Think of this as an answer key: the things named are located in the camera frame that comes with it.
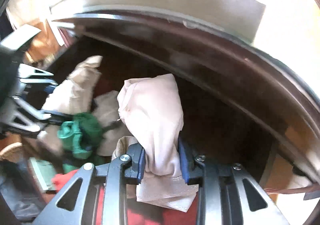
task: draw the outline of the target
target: red cloth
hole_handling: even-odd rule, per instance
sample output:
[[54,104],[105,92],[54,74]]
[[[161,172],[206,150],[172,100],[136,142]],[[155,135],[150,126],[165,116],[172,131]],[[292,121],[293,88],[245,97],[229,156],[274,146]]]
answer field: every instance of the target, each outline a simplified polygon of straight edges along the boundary
[[[55,177],[52,179],[52,182],[55,186],[56,191],[59,191],[68,182],[68,180],[73,177],[76,172],[77,170],[74,170],[67,174],[55,175]],[[101,224],[103,196],[104,189],[101,188],[97,208],[96,225]],[[128,225],[194,225],[196,224],[197,203],[198,197],[195,198],[188,212],[186,213],[177,210],[162,208],[162,222],[153,221],[145,217],[142,213],[139,213],[137,210],[127,208]]]
[[109,80],[103,78],[103,76],[101,76],[93,90],[92,97],[96,98],[97,96],[103,95],[112,90],[113,90],[112,83]]

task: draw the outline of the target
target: green garment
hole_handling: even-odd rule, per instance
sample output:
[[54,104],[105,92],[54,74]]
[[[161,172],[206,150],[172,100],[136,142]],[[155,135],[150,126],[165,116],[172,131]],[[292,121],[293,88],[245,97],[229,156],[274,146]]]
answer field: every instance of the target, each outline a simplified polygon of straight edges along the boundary
[[76,167],[76,166],[74,166],[74,165],[67,164],[67,163],[64,163],[64,164],[62,165],[62,168],[63,168],[64,174],[67,174],[68,172],[71,172],[71,171],[73,171],[73,170],[79,169],[79,167]]
[[97,147],[102,134],[98,120],[90,113],[74,115],[73,121],[63,122],[57,132],[63,149],[72,151],[73,157],[77,159],[87,159],[92,150],[87,151],[85,148]]

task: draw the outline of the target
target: laundry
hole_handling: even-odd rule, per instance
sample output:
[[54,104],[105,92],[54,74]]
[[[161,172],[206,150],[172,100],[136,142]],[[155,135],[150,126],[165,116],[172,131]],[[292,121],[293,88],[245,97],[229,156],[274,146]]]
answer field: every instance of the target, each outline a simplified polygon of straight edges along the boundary
[[101,156],[111,156],[118,140],[123,136],[132,135],[125,124],[118,121],[118,94],[118,91],[113,90],[94,99],[97,108],[92,115],[98,119],[104,132],[103,140],[97,149],[97,154]]
[[177,152],[183,112],[172,74],[129,79],[118,94],[119,116],[146,151],[137,201],[187,212],[198,185],[186,185]]
[[90,111],[93,88],[100,77],[96,68],[101,60],[102,56],[91,56],[79,63],[47,97],[42,109],[70,115]]
[[90,113],[76,114],[73,120],[62,123],[57,136],[63,149],[72,151],[77,159],[87,159],[102,140],[102,128]]
[[[70,180],[77,170],[69,172],[67,174],[57,174],[52,179],[52,183],[56,191],[59,191],[67,182]],[[96,225],[101,224],[102,220],[102,208],[103,208],[103,197],[104,189],[100,189]],[[188,212],[183,213],[177,210],[159,208],[156,206],[149,205],[151,208],[146,206],[139,206],[134,199],[127,200],[127,217],[128,225],[194,225],[196,224],[197,214],[197,197],[190,206]]]
[[[127,152],[127,149],[130,145],[137,143],[137,139],[134,136],[124,136],[121,139],[119,139],[117,143],[117,147],[115,151],[112,154],[112,160],[116,159],[117,157],[120,157],[121,155],[125,154]],[[127,198],[135,198],[137,194],[137,186],[132,184],[126,185],[127,189]],[[177,210],[185,210],[185,206],[189,206],[194,200],[193,195],[190,197],[169,197],[164,199],[159,199],[157,201],[143,201],[149,204],[157,205],[159,207],[165,207],[165,208],[172,208]]]
[[[58,111],[74,115],[88,112],[92,101],[92,92],[100,72],[96,69],[102,56],[91,56],[79,63],[74,71],[55,88],[44,105],[43,110]],[[56,156],[62,156],[62,142],[57,137],[59,126],[49,125],[38,135],[38,140]]]

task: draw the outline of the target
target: bolt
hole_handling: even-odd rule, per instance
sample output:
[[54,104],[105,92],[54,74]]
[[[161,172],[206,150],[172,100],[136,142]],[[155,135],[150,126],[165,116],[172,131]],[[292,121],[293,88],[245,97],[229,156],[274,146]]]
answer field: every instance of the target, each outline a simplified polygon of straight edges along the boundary
[[123,162],[126,162],[130,159],[130,156],[127,154],[123,154],[122,156],[120,156],[120,160]]
[[233,165],[233,169],[235,169],[235,170],[237,170],[237,171],[240,171],[240,170],[242,169],[242,165],[239,164],[239,163],[235,163],[235,164]]
[[85,170],[87,170],[87,171],[91,170],[92,167],[93,167],[93,164],[90,163],[90,162],[87,162],[87,163],[85,163],[85,164],[83,165],[83,169],[85,169]]
[[200,162],[203,162],[205,160],[205,155],[199,154],[197,155],[196,159]]

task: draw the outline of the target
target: white cloth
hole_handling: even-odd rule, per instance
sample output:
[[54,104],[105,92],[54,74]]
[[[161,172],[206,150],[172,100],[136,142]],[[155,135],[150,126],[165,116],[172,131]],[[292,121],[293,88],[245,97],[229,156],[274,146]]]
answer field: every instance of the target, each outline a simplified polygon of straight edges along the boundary
[[91,56],[79,63],[67,79],[47,97],[42,109],[71,115],[89,111],[92,90],[101,74],[95,68],[100,66],[101,60],[102,56]]
[[137,201],[186,212],[198,186],[186,185],[181,176],[177,146],[183,112],[174,76],[126,80],[118,102],[121,120],[146,151]]
[[97,118],[102,128],[116,123],[115,127],[103,133],[104,139],[97,149],[97,154],[101,156],[111,156],[116,149],[118,140],[123,136],[131,135],[125,124],[122,121],[117,121],[120,118],[118,113],[118,94],[118,91],[113,90],[94,99],[97,108],[92,114]]

